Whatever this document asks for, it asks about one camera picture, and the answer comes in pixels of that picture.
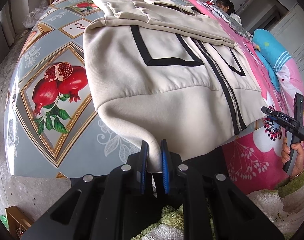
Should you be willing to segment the brown wooden box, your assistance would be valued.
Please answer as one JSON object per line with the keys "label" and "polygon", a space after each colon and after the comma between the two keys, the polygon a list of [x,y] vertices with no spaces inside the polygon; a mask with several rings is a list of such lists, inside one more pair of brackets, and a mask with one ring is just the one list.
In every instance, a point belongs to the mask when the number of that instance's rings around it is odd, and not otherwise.
{"label": "brown wooden box", "polygon": [[6,208],[9,232],[14,239],[21,239],[23,234],[34,223],[17,206]]}

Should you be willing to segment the white plastic bag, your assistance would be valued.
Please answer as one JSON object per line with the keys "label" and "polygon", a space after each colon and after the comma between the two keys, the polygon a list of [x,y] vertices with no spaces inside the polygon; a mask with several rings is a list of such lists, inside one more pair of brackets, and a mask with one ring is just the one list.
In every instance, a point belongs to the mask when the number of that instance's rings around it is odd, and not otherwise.
{"label": "white plastic bag", "polygon": [[26,29],[34,27],[39,18],[46,12],[48,8],[48,2],[42,0],[40,5],[36,7],[32,12],[25,16],[22,24]]}

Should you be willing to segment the blue plush pillow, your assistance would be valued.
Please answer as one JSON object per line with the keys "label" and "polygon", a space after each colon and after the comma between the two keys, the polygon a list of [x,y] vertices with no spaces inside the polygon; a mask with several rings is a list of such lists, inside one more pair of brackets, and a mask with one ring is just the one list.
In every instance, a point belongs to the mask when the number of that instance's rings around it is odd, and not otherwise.
{"label": "blue plush pillow", "polygon": [[267,30],[256,29],[252,39],[256,55],[265,66],[269,79],[277,92],[280,92],[280,84],[277,73],[292,56],[285,47]]}

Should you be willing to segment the white fuzzy green-cuffed sleeve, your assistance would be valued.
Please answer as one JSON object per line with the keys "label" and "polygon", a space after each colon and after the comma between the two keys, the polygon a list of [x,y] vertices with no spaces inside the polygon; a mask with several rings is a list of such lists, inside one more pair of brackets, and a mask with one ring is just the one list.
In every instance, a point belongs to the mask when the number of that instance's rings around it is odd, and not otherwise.
{"label": "white fuzzy green-cuffed sleeve", "polygon": [[[304,221],[304,169],[280,182],[273,190],[259,190],[247,197],[291,239]],[[159,222],[149,225],[133,239],[183,239],[183,207],[165,206]]]}

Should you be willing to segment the seated dark-haired person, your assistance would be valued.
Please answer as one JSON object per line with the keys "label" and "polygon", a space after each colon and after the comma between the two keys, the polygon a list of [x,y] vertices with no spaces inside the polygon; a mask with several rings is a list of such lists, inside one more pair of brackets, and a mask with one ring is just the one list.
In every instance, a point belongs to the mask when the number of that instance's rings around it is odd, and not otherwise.
{"label": "seated dark-haired person", "polygon": [[234,4],[230,0],[216,0],[215,5],[221,8],[226,14],[234,18],[239,24],[241,24],[241,18],[236,14]]}

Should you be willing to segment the cream zip-up jacket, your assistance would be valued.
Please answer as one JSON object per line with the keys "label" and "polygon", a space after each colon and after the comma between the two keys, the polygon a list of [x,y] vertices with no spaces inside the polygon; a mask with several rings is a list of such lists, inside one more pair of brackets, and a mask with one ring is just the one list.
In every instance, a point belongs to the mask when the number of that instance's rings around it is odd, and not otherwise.
{"label": "cream zip-up jacket", "polygon": [[182,159],[206,154],[264,115],[261,88],[217,20],[164,0],[93,0],[103,16],[83,34],[86,75],[104,124]]}

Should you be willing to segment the pink floral blanket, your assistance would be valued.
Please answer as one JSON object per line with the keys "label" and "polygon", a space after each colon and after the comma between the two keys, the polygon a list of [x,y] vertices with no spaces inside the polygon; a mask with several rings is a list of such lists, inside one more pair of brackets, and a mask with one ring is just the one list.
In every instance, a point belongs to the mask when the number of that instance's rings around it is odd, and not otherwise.
{"label": "pink floral blanket", "polygon": [[[288,60],[277,73],[280,84],[280,92],[277,92],[265,66],[256,55],[252,40],[237,34],[209,7],[210,5],[199,0],[183,1],[191,3],[199,12],[219,21],[221,27],[246,55],[268,107],[293,116],[295,94],[301,94],[304,98],[304,83],[295,60]],[[266,117],[250,124],[245,135],[236,136],[223,146],[230,179],[243,193],[273,189],[288,177],[282,170],[283,164],[279,157],[284,136],[284,129]]]}

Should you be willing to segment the grey lace-trimmed pillow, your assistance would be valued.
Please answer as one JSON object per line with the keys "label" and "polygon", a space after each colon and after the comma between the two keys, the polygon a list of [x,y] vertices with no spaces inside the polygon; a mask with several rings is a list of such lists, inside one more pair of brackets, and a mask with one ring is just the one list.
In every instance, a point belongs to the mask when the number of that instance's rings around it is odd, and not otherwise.
{"label": "grey lace-trimmed pillow", "polygon": [[224,12],[222,9],[217,7],[216,5],[210,5],[209,6],[213,11],[215,11],[228,25],[240,36],[243,36],[247,38],[248,40],[252,40],[253,36],[246,31],[242,24],[237,22],[232,16],[228,15],[226,12]]}

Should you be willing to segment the red thermos bottle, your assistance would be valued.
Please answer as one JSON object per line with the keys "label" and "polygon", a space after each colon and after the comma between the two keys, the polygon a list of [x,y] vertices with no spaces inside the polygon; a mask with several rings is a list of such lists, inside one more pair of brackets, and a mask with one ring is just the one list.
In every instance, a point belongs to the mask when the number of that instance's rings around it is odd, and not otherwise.
{"label": "red thermos bottle", "polygon": [[207,0],[206,3],[209,5],[215,5],[215,2],[213,0]]}

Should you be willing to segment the fruit-pattern blue bedsheet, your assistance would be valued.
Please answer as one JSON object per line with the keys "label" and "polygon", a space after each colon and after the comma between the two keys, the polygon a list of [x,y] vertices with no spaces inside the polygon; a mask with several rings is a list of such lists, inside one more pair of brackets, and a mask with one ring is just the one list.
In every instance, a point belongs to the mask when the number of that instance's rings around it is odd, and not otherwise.
{"label": "fruit-pattern blue bedsheet", "polygon": [[152,69],[132,34],[141,25],[110,5],[138,12],[152,0],[57,0],[41,16],[21,51],[6,107],[10,174],[75,177],[126,161],[142,141],[148,164],[159,147],[146,110],[134,98],[155,92]]}

